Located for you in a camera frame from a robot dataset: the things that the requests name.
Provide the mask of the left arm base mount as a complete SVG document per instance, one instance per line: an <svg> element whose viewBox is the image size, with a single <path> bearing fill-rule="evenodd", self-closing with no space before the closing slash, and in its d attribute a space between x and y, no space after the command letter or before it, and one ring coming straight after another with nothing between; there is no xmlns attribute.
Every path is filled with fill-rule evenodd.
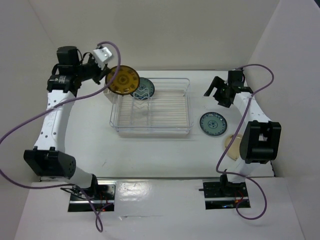
<svg viewBox="0 0 320 240"><path fill-rule="evenodd" d="M92 212L90 203L85 195L76 187L61 187L65 193L70 195L68 203L68 212ZM99 181L97 192L94 195L87 193L91 204L97 212L113 212L115 210L115 195L116 182L115 181Z"/></svg>

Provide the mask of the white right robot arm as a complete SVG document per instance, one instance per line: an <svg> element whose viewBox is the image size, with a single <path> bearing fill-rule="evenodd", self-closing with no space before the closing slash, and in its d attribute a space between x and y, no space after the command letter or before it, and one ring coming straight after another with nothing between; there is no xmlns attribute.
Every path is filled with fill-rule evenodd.
<svg viewBox="0 0 320 240"><path fill-rule="evenodd" d="M245 125L238 147L239 158L220 176L219 192L226 197L231 196L252 172L278 155L281 124L267 117L255 100L256 94L245 83L241 69L230 70L227 80L215 76L204 93L206 97L212 95L222 107L234 105L242 116L239 124Z"/></svg>

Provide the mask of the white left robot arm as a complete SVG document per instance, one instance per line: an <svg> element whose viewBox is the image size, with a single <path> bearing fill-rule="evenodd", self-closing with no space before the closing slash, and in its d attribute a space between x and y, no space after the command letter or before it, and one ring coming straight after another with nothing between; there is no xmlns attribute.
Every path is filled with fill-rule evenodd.
<svg viewBox="0 0 320 240"><path fill-rule="evenodd" d="M107 47L99 46L89 53L87 63L79 56L75 46L62 46L56 51L58 63L52 68L47 81L47 110L38 139L23 158L39 177L63 179L79 186L88 200L100 192L94 174L85 172L76 159L65 152L65 136L74 100L82 82L100 80L110 73L108 60L113 54Z"/></svg>

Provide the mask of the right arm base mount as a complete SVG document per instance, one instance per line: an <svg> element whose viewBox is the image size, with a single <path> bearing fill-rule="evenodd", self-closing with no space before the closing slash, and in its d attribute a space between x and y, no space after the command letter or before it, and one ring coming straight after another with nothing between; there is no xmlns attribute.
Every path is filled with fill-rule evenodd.
<svg viewBox="0 0 320 240"><path fill-rule="evenodd" d="M245 182L232 183L221 176L219 180L205 180L198 191L203 192L206 210L235 209L237 204L239 208L251 207Z"/></svg>

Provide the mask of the yellow patterned plate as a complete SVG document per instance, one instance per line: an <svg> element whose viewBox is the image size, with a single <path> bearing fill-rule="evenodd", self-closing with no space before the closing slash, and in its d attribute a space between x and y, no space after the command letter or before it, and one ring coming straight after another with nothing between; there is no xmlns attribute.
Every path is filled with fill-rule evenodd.
<svg viewBox="0 0 320 240"><path fill-rule="evenodd" d="M132 67L121 65L118 74L108 89L118 95L130 95L140 85L140 76Z"/></svg>

